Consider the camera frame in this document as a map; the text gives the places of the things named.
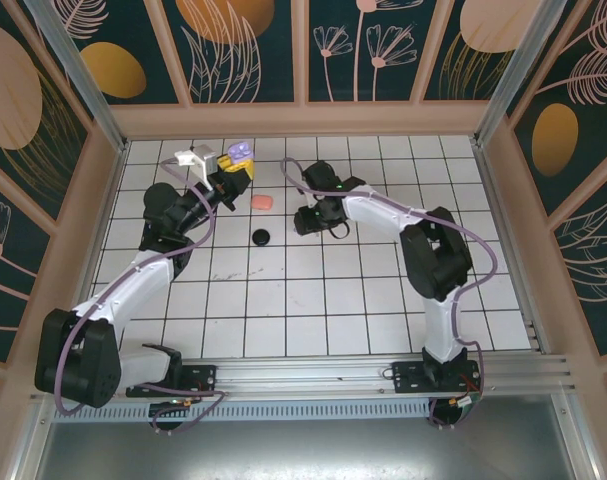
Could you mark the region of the purple earbud charging case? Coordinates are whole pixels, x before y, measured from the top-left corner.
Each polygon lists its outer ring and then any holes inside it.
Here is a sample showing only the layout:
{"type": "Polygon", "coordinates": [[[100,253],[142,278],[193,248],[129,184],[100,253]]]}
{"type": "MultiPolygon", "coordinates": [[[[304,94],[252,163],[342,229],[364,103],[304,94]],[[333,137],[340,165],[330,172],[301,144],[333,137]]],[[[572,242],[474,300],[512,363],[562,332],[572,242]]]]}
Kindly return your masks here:
{"type": "Polygon", "coordinates": [[[227,148],[227,154],[233,164],[254,159],[254,152],[248,142],[237,142],[227,148]]]}

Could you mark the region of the grey metal sheet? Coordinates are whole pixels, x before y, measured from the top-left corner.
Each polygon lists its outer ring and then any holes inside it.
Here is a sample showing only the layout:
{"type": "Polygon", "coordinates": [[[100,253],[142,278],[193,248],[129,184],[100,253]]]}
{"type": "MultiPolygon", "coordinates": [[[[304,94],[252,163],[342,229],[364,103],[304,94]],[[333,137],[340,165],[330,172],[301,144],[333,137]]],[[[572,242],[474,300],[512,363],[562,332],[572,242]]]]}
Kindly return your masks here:
{"type": "Polygon", "coordinates": [[[38,480],[576,480],[551,402],[482,402],[462,425],[419,418],[59,424],[38,480]]]}

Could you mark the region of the aluminium side rail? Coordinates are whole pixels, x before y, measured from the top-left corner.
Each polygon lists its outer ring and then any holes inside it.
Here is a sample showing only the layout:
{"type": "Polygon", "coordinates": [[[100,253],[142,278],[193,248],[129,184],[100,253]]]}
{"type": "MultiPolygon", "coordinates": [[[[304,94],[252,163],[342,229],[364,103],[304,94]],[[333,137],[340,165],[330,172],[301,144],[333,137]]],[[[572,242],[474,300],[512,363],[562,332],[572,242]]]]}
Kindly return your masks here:
{"type": "Polygon", "coordinates": [[[473,153],[497,228],[499,242],[501,243],[504,252],[507,270],[515,289],[515,296],[519,309],[526,330],[528,331],[530,344],[534,351],[541,354],[549,354],[549,342],[540,322],[540,315],[525,275],[525,269],[517,248],[516,238],[509,222],[505,202],[499,191],[498,181],[493,172],[492,165],[481,147],[474,146],[473,153]]]}
{"type": "Polygon", "coordinates": [[[129,150],[130,143],[126,142],[106,167],[90,164],[80,170],[81,184],[74,188],[65,212],[70,224],[63,229],[65,256],[61,279],[65,281],[66,299],[57,305],[64,310],[72,310],[91,295],[129,150]]]}

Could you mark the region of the aluminium corner post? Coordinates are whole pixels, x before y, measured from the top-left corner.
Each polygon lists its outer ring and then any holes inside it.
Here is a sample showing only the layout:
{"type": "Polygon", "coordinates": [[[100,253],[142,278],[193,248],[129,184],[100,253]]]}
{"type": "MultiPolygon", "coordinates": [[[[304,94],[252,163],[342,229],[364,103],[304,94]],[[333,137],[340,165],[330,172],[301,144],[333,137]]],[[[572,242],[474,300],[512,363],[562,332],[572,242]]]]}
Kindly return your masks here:
{"type": "Polygon", "coordinates": [[[481,149],[491,139],[554,29],[563,24],[561,18],[567,5],[576,1],[542,0],[537,7],[471,137],[474,148],[481,149]]]}
{"type": "Polygon", "coordinates": [[[98,32],[109,16],[107,0],[22,1],[108,141],[122,153],[125,137],[75,43],[90,40],[98,32]]]}

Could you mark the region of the aluminium mounting rail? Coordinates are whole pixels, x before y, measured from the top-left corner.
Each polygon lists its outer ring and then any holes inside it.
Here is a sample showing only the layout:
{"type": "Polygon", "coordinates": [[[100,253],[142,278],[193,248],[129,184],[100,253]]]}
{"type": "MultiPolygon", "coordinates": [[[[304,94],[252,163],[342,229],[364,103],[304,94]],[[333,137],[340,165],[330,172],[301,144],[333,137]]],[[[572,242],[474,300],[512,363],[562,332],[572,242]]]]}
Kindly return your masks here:
{"type": "MultiPolygon", "coordinates": [[[[566,359],[539,353],[488,353],[468,356],[479,365],[481,387],[487,395],[555,393],[572,390],[575,380],[566,359]]],[[[102,407],[128,387],[152,388],[168,372],[183,365],[215,365],[214,390],[258,399],[330,398],[396,393],[392,380],[395,362],[422,361],[417,355],[327,357],[294,359],[213,359],[181,361],[150,348],[123,359],[83,360],[72,355],[58,375],[56,359],[38,362],[35,386],[57,393],[63,400],[102,407]]],[[[448,393],[397,393],[445,396],[448,393]]]]}

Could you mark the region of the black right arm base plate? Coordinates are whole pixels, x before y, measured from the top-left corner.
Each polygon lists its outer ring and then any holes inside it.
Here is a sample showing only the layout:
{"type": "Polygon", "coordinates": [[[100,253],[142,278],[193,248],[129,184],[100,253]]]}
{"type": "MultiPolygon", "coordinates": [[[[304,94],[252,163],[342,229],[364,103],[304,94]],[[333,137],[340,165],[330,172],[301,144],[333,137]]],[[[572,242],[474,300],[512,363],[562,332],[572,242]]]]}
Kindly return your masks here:
{"type": "Polygon", "coordinates": [[[481,387],[479,365],[474,360],[429,366],[422,361],[395,362],[392,380],[396,393],[459,394],[481,387]]]}

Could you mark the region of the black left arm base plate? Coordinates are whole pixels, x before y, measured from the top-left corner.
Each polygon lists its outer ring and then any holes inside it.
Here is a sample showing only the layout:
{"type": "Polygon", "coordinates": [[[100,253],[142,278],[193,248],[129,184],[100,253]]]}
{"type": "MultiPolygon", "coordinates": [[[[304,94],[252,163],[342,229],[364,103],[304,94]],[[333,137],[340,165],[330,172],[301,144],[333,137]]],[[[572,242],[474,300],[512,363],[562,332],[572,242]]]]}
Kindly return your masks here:
{"type": "Polygon", "coordinates": [[[213,391],[216,376],[215,365],[183,365],[170,370],[163,380],[152,383],[152,388],[128,387],[125,395],[130,398],[192,397],[197,392],[213,391]]]}

